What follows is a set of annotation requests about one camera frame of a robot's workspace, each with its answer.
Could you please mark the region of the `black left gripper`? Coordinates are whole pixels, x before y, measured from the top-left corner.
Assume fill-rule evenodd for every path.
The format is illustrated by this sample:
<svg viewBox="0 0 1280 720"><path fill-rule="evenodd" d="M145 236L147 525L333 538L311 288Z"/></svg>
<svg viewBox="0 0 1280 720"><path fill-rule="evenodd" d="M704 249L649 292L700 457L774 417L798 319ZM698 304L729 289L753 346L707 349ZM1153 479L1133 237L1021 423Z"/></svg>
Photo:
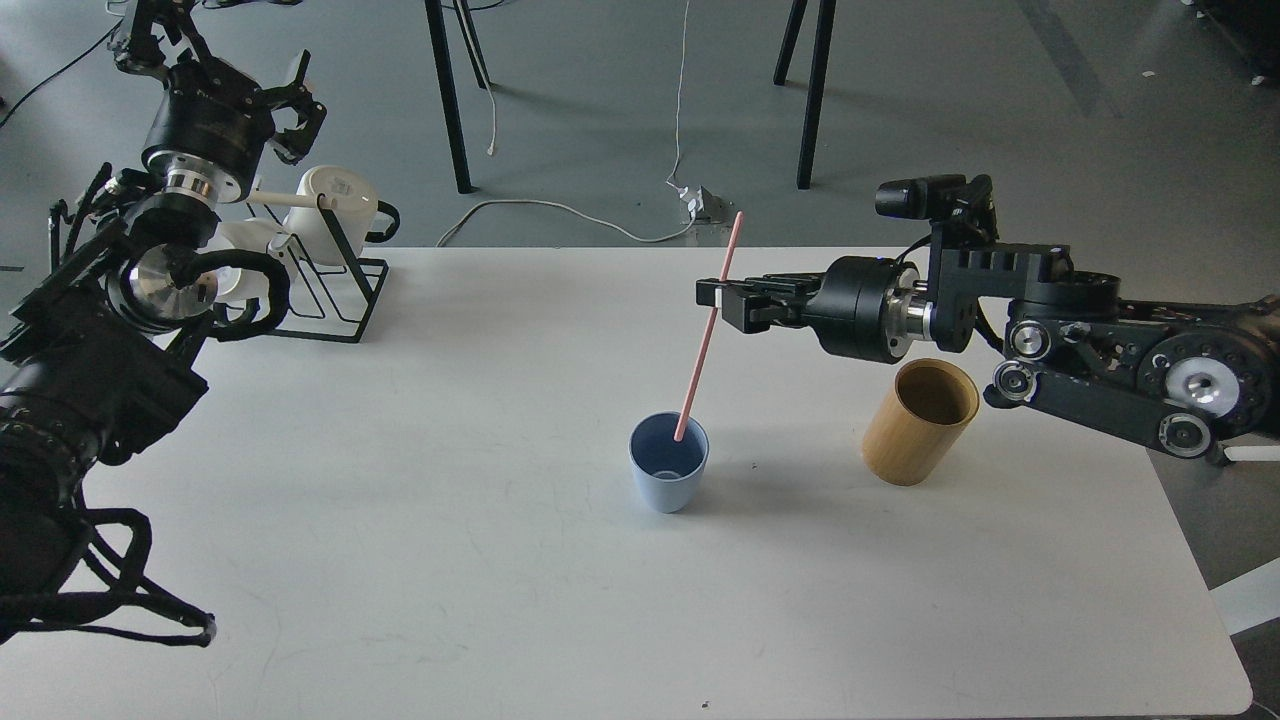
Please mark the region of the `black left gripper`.
<svg viewBox="0 0 1280 720"><path fill-rule="evenodd" d="M308 97L306 74L311 60L301 50L285 72L285 81L262 88L262 108L288 108L292 127L275 131L269 111L238 105L242 99L228 81L215 85L195 60L182 60L166 70L164 97L145 141L141 159L155 176L178 167L211 167L219 202L238 202L248 195L266 145L287 165L298 165L312 150L326 119L323 102Z"/></svg>

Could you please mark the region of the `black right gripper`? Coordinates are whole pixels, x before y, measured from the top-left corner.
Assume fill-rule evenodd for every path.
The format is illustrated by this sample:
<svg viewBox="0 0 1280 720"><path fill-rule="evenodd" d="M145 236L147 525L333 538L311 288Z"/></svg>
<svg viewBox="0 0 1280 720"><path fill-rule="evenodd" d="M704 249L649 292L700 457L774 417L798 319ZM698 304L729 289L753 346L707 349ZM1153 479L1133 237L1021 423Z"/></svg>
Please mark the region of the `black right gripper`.
<svg viewBox="0 0 1280 720"><path fill-rule="evenodd" d="M887 258L840 258L824 274L765 274L696 281L696 305L719 307L721 319L744 334L774 327L809 327L835 356L899 363L925 340L925 299L913 263ZM723 300L724 291L764 300ZM801 309L805 305L805 320Z"/></svg>

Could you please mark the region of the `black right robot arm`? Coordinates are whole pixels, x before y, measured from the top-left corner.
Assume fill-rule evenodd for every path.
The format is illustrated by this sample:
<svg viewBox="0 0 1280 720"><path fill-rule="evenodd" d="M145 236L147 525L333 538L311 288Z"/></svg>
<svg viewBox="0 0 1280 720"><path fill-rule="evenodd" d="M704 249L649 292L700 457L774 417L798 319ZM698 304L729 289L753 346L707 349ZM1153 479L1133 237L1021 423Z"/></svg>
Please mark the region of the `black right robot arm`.
<svg viewBox="0 0 1280 720"><path fill-rule="evenodd" d="M1115 275L1078 270L1062 246L931 246L846 256L819 273L701 279L698 304L745 334L808 328L835 356L895 364L915 342L998 355L983 389L1174 457L1228 459L1277 438L1277 297L1235 305L1125 300Z"/></svg>

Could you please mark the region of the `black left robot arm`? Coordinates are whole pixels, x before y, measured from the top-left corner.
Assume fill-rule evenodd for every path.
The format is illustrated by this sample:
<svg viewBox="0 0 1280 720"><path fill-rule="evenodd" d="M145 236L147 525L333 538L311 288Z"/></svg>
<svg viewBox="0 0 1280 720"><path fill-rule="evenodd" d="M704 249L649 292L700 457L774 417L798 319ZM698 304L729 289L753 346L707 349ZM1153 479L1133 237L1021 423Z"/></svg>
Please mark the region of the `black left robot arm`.
<svg viewBox="0 0 1280 720"><path fill-rule="evenodd" d="M291 278L262 251L207 250L221 204L247 197L265 149L289 164L326 114L293 78L262 88L204 50L166 65L119 51L165 95L140 169L101 165L74 209L50 210L50 274L13 310L3 341L3 639L20 633L109 634L102 620L141 609L184 632L116 637L164 646L211 643L210 612L145 574L150 520L91 509L83 479L119 466L173 432L207 392L193 364L207 340L276 329Z"/></svg>

